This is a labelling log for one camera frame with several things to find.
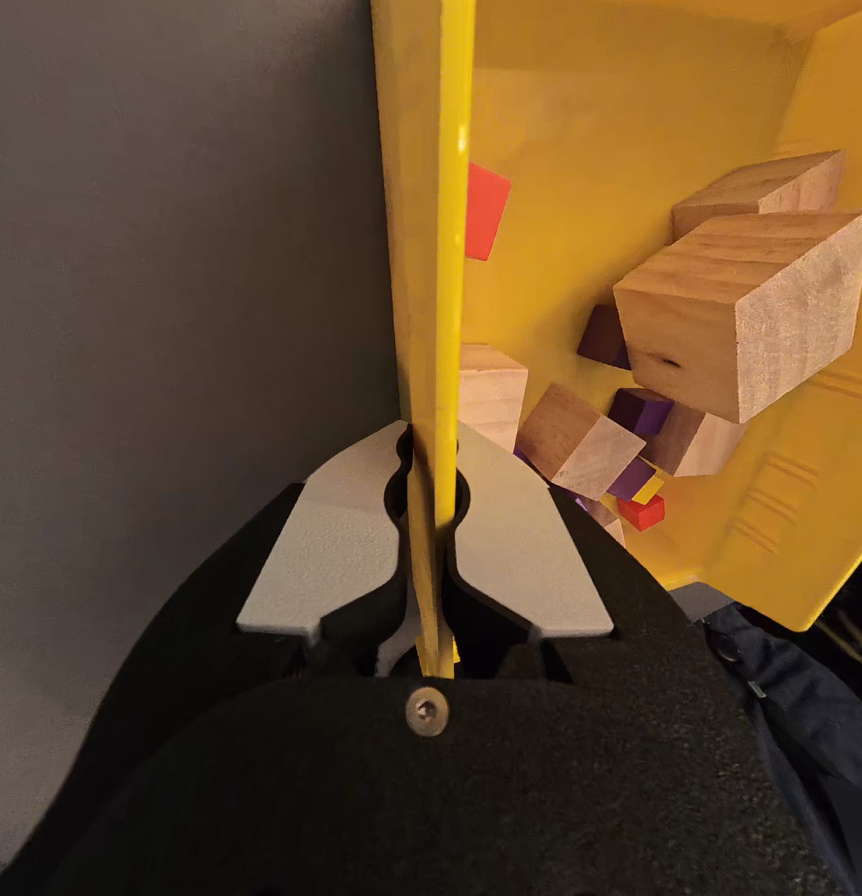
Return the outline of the pile of wooden and coloured cubes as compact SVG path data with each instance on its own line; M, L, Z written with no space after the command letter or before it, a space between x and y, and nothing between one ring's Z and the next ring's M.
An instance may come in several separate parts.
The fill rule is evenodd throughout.
M852 347L862 210L834 209L847 153L737 168L672 209L673 241L595 306L576 355L741 427Z

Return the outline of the dark navy jacket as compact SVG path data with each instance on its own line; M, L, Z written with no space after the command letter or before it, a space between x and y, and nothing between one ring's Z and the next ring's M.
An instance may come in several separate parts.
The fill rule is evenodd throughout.
M862 894L862 700L826 666L733 604L702 630L772 782L843 894Z

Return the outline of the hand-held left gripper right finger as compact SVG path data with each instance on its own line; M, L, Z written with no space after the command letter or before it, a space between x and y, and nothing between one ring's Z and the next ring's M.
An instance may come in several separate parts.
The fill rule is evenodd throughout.
M612 633L547 481L471 427L458 427L457 442L451 534L459 586L490 599L532 639Z

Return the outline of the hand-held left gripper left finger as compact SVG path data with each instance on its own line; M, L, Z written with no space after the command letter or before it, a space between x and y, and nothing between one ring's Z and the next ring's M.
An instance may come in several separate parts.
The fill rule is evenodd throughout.
M402 570L411 429L398 420L304 482L239 612L246 633L319 639L323 621L394 583Z

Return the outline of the yellow plastic box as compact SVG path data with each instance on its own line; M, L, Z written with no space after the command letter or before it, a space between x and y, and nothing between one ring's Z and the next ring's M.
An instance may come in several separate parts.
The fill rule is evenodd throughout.
M672 207L782 152L848 153L862 231L862 2L372 2L401 397L420 576L455 514L462 326L603 409L629 374L575 354L598 300L674 253ZM862 251L854 258L862 261ZM862 276L854 278L862 285ZM851 345L753 416L714 485L669 484L634 536L808 630L862 562L862 288Z

